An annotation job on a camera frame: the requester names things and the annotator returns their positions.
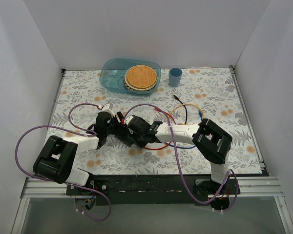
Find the black network switch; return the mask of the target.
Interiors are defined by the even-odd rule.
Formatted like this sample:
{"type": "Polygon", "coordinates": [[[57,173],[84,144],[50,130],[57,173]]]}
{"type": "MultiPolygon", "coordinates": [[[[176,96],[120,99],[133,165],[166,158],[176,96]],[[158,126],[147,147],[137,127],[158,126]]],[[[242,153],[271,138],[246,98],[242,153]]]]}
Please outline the black network switch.
{"type": "Polygon", "coordinates": [[[121,141],[124,145],[131,147],[134,143],[134,140],[131,136],[131,133],[127,128],[120,128],[114,131],[113,135],[121,141]]]}

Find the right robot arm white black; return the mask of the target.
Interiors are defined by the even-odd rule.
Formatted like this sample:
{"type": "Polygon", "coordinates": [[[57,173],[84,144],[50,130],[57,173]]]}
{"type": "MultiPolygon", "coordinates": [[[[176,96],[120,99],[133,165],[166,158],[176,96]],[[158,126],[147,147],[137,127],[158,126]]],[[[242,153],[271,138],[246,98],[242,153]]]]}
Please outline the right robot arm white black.
{"type": "Polygon", "coordinates": [[[152,143],[186,143],[197,147],[211,166],[211,187],[217,194],[229,188],[225,178],[228,171],[227,154],[231,148],[232,136],[212,120],[204,118],[198,124],[169,126],[158,121],[151,125],[137,116],[125,120],[129,135],[139,147],[152,143]]]}

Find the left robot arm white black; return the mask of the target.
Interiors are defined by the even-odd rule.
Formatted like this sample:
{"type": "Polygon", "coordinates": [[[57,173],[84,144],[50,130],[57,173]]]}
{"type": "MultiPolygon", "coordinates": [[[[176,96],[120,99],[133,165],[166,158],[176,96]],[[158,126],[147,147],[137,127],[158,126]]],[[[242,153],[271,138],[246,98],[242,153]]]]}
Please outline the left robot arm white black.
{"type": "Polygon", "coordinates": [[[50,136],[34,163],[33,172],[59,184],[77,184],[77,189],[83,195],[91,194],[94,183],[89,180],[88,172],[73,166],[75,156],[100,149],[106,143],[108,135],[120,130],[123,118],[121,112],[112,115],[108,111],[101,111],[95,124],[90,127],[97,133],[96,136],[50,136]]]}

